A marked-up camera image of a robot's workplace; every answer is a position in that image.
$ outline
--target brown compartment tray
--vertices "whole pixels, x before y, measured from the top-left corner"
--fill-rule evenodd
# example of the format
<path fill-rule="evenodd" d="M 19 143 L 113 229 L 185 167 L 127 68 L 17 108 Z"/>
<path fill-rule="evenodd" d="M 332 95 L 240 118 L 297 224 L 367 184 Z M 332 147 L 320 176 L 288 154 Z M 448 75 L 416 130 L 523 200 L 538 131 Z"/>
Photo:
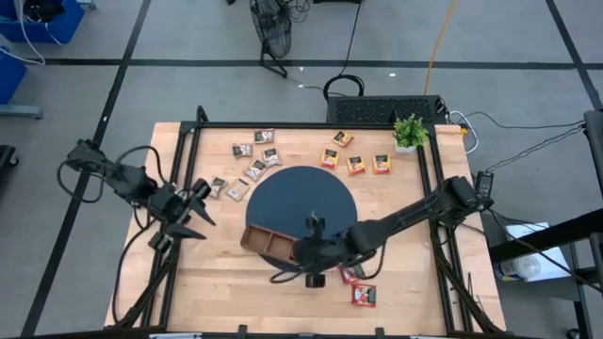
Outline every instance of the brown compartment tray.
<path fill-rule="evenodd" d="M 245 228 L 240 244 L 245 250 L 296 265 L 297 263 L 293 260 L 293 243 L 297 240 L 294 237 L 249 224 Z"/>

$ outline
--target wooden tabletop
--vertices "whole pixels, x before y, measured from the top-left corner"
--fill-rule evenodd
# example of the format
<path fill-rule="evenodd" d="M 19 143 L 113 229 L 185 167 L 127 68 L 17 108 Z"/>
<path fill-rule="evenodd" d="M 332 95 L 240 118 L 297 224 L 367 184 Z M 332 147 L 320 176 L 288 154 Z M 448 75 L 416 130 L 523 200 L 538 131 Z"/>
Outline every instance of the wooden tabletop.
<path fill-rule="evenodd" d="M 161 167 L 166 177 L 171 170 L 178 129 L 179 123 L 158 123 L 151 141 L 161 154 Z M 325 170 L 337 176 L 350 190 L 359 219 L 384 217 L 424 197 L 416 153 L 394 153 L 391 131 L 350 132 L 355 139 L 347 148 L 331 142 L 336 131 L 324 129 L 279 129 L 275 131 L 274 143 L 254 145 L 254 154 L 277 147 L 284 165 L 268 169 L 258 183 L 246 180 L 252 189 L 241 202 L 235 202 L 223 192 L 219 200 L 208 198 L 206 209 L 218 226 L 212 227 L 193 216 L 188 227 L 205 234 L 207 240 L 183 241 L 169 331 L 232 332 L 238 325 L 245 324 L 249 332 L 371 334 L 376 327 L 383 327 L 387 334 L 446 333 L 427 222 L 396 234 L 388 241 L 383 270 L 369 282 L 377 285 L 375 308 L 352 305 L 350 287 L 341 282 L 335 270 L 326 273 L 327 286 L 322 289 L 305 288 L 303 278 L 280 285 L 271 284 L 269 277 L 277 271 L 276 268 L 239 245 L 245 227 L 247 201 L 253 189 L 278 170 L 300 165 L 318 166 L 320 153 L 325 148 L 341 151 L 337 169 Z M 471 180 L 459 127 L 438 125 L 436 134 L 445 176 L 463 175 Z M 212 176 L 219 176 L 229 182 L 237 177 L 247 178 L 242 171 L 252 159 L 235 159 L 231 146 L 233 142 L 252 141 L 251 129 L 204 128 L 194 178 L 209 180 Z M 435 186 L 432 156 L 427 145 L 425 149 L 432 186 Z M 353 177 L 348 175 L 345 165 L 348 156 L 361 155 L 368 166 L 370 157 L 378 153 L 392 155 L 391 174 L 375 175 L 368 170 Z M 179 184 L 184 182 L 185 165 L 186 161 L 183 161 Z M 146 167 L 148 174 L 156 178 L 152 155 L 147 157 Z M 465 223 L 481 229 L 477 214 L 467 218 Z M 155 228 L 132 245 L 123 262 L 118 297 L 120 316 L 136 301 L 148 282 L 153 250 L 147 242 Z M 132 219 L 127 238 L 138 230 Z M 466 275 L 471 272 L 474 295 L 479 297 L 484 311 L 494 323 L 504 329 L 495 277 L 483 235 L 462 227 L 456 234 L 465 282 Z M 365 272 L 375 270 L 378 257 L 363 264 Z M 163 288 L 159 290 L 152 323 L 157 322 L 163 297 Z M 450 298 L 456 329 L 460 330 L 460 311 L 454 292 L 450 292 Z M 110 312 L 106 323 L 113 323 Z"/>

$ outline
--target gray floor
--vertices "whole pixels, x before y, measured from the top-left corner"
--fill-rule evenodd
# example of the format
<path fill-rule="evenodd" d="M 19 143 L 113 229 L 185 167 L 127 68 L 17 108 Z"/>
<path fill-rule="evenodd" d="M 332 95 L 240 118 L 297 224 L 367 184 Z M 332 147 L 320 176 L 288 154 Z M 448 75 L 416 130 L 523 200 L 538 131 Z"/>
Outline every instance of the gray floor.
<path fill-rule="evenodd" d="M 42 46 L 51 58 L 122 57 L 142 0 L 96 0 L 72 43 Z M 584 62 L 602 63 L 603 24 L 598 0 L 557 0 Z M 448 1 L 366 0 L 360 12 L 352 60 L 426 61 L 432 53 Z M 297 60 L 345 58 L 355 5 L 314 5 L 303 24 L 293 26 Z M 30 57 L 27 46 L 6 43 Z M 133 59 L 255 59 L 259 43 L 248 1 L 152 0 Z M 459 0 L 438 53 L 440 61 L 570 63 L 544 0 Z M 0 337 L 16 336 L 38 289 L 69 204 L 55 181 L 56 167 L 79 138 L 92 137 L 113 85 L 117 66 L 32 66 L 12 102 L 41 105 L 41 121 L 3 118 L 0 144 L 18 148 L 22 163 L 0 200 Z M 291 77 L 322 86 L 340 68 L 289 68 Z M 348 68 L 367 84 L 366 95 L 419 94 L 425 69 Z M 603 90 L 603 71 L 589 71 Z M 348 84 L 333 90 L 353 94 Z M 567 70 L 436 69 L 431 93 L 450 109 L 485 111 L 500 123 L 537 125 L 573 122 L 592 109 L 579 73 Z M 300 89 L 259 67 L 127 68 L 103 149 L 116 156 L 147 143 L 157 121 L 190 120 L 203 105 L 212 121 L 324 121 L 326 103 L 318 90 Z M 481 136 L 469 156 L 482 170 L 561 131 L 513 131 L 485 118 L 472 120 Z M 142 156 L 132 157 L 139 163 Z M 74 176 L 65 175 L 74 185 Z M 94 194 L 91 183 L 88 194 Z M 556 223 L 601 206 L 595 170 L 583 135 L 572 136 L 497 170 L 496 209 L 516 218 Z M 111 194 L 83 205 L 43 310 L 37 333 L 100 329 L 112 290 L 130 208 Z M 586 249 L 579 247 L 583 265 Z M 521 284 L 500 283 L 507 325 L 517 334 L 563 338 L 576 326 L 571 302 L 541 297 Z M 603 310 L 597 294 L 591 315 Z M 603 324 L 594 321 L 598 336 Z"/>

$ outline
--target desk fan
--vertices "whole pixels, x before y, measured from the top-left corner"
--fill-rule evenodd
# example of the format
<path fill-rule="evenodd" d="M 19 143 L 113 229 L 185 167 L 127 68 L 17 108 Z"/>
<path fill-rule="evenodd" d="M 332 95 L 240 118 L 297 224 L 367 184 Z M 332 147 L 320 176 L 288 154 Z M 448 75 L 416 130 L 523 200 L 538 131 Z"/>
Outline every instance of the desk fan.
<path fill-rule="evenodd" d="M 286 77 L 287 72 L 278 58 L 285 57 L 291 50 L 289 9 L 283 0 L 251 0 L 250 4 L 255 31 L 262 41 L 260 65 Z M 266 65 L 264 55 L 269 55 L 280 70 Z"/>

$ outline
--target round black platform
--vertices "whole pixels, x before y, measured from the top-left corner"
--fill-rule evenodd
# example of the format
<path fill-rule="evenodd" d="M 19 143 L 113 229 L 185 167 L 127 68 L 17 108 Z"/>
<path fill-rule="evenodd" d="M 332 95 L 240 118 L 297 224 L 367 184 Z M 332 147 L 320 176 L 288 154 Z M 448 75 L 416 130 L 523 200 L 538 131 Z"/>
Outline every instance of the round black platform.
<path fill-rule="evenodd" d="M 272 174 L 249 199 L 246 224 L 254 223 L 298 239 L 310 235 L 305 219 L 325 218 L 323 237 L 337 234 L 357 220 L 356 204 L 348 189 L 334 175 L 313 167 L 294 167 Z M 262 256 L 286 271 L 295 266 Z"/>

